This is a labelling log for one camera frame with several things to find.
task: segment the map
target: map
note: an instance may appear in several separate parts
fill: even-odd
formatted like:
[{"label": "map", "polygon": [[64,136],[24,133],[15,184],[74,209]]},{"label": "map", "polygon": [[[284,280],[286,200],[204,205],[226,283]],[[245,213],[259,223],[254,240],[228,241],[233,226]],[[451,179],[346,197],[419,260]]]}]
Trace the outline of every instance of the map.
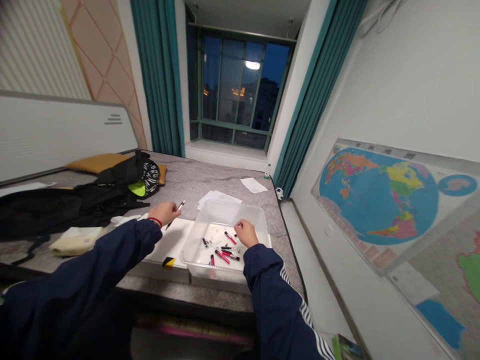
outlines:
[{"label": "map", "polygon": [[453,359],[480,359],[478,179],[476,162],[339,139],[311,190]]}]

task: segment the cushion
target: cushion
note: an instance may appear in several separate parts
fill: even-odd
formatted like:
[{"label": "cushion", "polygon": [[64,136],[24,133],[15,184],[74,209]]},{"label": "cushion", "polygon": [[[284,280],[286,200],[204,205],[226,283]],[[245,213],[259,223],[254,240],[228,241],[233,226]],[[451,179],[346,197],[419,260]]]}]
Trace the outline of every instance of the cushion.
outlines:
[{"label": "cushion", "polygon": [[165,185],[165,174],[167,173],[167,165],[158,165],[158,168],[160,169],[160,176],[158,177],[158,183],[160,185]]},{"label": "cushion", "polygon": [[88,173],[99,174],[103,170],[114,167],[118,163],[130,158],[128,155],[107,153],[86,157],[65,165],[67,169],[80,170]]}]

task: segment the red string bracelet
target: red string bracelet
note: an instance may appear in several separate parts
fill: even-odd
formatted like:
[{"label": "red string bracelet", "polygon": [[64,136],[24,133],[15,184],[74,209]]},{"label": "red string bracelet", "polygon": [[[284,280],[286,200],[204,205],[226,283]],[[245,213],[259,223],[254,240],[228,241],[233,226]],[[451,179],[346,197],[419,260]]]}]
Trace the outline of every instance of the red string bracelet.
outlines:
[{"label": "red string bracelet", "polygon": [[156,217],[149,217],[148,220],[153,220],[153,221],[159,223],[160,224],[160,229],[163,227],[162,222],[160,220],[158,220]]}]

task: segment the window frame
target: window frame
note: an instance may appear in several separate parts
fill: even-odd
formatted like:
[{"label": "window frame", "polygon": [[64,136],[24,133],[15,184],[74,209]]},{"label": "window frame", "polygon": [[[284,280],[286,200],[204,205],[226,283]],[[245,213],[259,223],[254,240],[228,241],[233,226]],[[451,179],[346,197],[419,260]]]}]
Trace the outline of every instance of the window frame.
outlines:
[{"label": "window frame", "polygon": [[[197,64],[196,64],[196,69],[197,69],[197,89],[198,89],[198,99],[197,99],[197,119],[195,120],[190,120],[190,126],[198,126],[198,137],[197,139],[192,139],[192,142],[195,141],[208,141],[208,142],[213,142],[213,143],[219,143],[219,144],[226,144],[225,142],[221,141],[215,141],[215,140],[209,140],[209,139],[204,139],[203,134],[202,134],[202,124],[205,125],[211,125],[211,126],[217,126],[221,128],[227,128],[227,129],[232,129],[232,137],[231,137],[231,142],[228,145],[231,146],[237,146],[237,147],[242,147],[242,148],[247,148],[247,149],[254,149],[254,150],[261,150],[261,149],[255,149],[251,146],[245,146],[245,145],[239,145],[235,144],[235,135],[236,131],[241,131],[241,132],[247,132],[247,133],[252,133],[252,134],[260,134],[260,135],[266,135],[265,139],[265,145],[263,147],[263,151],[265,154],[268,152],[270,141],[272,139],[272,132],[275,126],[275,122],[277,120],[277,115],[278,115],[278,110],[280,106],[280,102],[282,100],[282,95],[284,92],[285,88],[285,83],[287,81],[287,76],[290,71],[290,66],[292,63],[292,57],[293,53],[295,50],[295,43],[292,43],[289,40],[272,40],[271,38],[265,38],[261,36],[256,36],[256,35],[247,35],[247,34],[238,34],[235,32],[229,32],[229,31],[216,31],[216,30],[204,30],[199,28],[197,31]],[[218,94],[216,95],[216,117],[215,120],[212,119],[207,119],[203,118],[204,114],[204,101],[203,101],[203,89],[204,89],[204,66],[203,66],[203,58],[205,54],[204,50],[204,38],[205,36],[213,36],[213,37],[218,37],[220,39],[220,58],[219,58],[219,71],[218,71]],[[225,122],[225,121],[219,121],[219,106],[220,106],[220,84],[221,84],[221,75],[222,75],[222,57],[223,57],[223,45],[224,45],[224,39],[229,39],[229,40],[239,40],[245,42],[244,48],[247,46],[247,42],[255,42],[258,44],[263,45],[263,53],[261,56],[261,64],[260,64],[260,69],[259,69],[259,74],[258,74],[258,80],[257,80],[257,85],[256,85],[256,90],[255,90],[255,98],[253,101],[253,111],[250,117],[250,125],[241,125],[237,123],[231,123],[231,122]],[[257,106],[257,100],[258,100],[258,95],[259,95],[259,90],[260,90],[260,81],[262,79],[262,73],[263,73],[263,67],[264,67],[264,61],[265,61],[265,54],[267,52],[267,45],[268,43],[270,44],[278,44],[278,45],[283,45],[283,46],[288,46],[288,55],[286,58],[286,63],[285,63],[285,68],[283,69],[283,74],[281,78],[281,83],[279,84],[279,90],[278,90],[278,97],[275,102],[275,107],[273,108],[273,115],[272,119],[270,121],[270,126],[268,128],[268,131],[266,130],[257,130],[254,128],[251,128],[254,116],[255,116],[255,109]],[[240,88],[242,86],[242,78],[243,78],[243,67],[242,71],[240,72]],[[235,120],[237,119],[238,112],[240,108],[240,102],[237,102],[236,106],[236,113],[235,113]]]}]

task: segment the plastic storage bin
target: plastic storage bin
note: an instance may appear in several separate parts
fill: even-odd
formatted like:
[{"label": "plastic storage bin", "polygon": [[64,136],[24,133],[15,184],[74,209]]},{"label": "plastic storage bin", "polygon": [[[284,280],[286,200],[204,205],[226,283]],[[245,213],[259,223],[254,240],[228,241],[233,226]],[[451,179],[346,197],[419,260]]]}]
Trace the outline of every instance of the plastic storage bin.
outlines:
[{"label": "plastic storage bin", "polygon": [[[187,264],[192,275],[192,284],[249,293],[243,275],[244,253],[247,248],[234,236],[234,226],[240,219],[248,220],[255,226],[259,243],[272,247],[263,209],[208,200],[203,204],[180,254],[181,261]],[[236,245],[225,235],[225,231],[233,237]],[[206,247],[202,238],[213,244],[209,243]],[[215,253],[215,245],[220,250],[226,244],[232,247],[231,251],[240,258],[239,261],[227,257],[230,261],[227,264]],[[209,265],[210,255],[213,255],[215,265]]]}]

